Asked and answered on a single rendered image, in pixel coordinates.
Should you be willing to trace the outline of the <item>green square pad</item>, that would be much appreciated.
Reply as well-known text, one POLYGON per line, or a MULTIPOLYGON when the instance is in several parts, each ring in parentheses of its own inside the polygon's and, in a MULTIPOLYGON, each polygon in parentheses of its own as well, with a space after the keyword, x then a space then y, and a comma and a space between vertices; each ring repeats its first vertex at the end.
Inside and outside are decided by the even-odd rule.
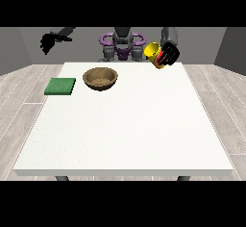
POLYGON ((45 95, 70 95, 76 83, 75 78, 52 78, 45 91, 45 95))

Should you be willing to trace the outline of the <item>brown wooden bowl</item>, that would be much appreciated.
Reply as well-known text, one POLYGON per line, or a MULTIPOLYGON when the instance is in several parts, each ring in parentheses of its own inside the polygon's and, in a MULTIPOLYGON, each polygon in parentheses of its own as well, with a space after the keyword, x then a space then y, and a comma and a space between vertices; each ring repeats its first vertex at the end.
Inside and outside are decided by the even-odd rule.
POLYGON ((116 83, 117 78, 117 72, 108 67, 94 67, 83 75, 85 84, 89 88, 98 91, 111 88, 116 83))

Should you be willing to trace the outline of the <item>yellow cup with melon print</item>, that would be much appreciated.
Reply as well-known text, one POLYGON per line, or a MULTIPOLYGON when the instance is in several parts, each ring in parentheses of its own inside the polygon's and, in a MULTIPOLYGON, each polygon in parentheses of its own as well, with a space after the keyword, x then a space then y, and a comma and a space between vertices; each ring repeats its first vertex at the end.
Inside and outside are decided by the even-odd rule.
POLYGON ((144 55, 154 65, 155 68, 162 69, 165 67, 165 57, 160 45, 157 42, 151 42, 148 44, 144 49, 144 55))

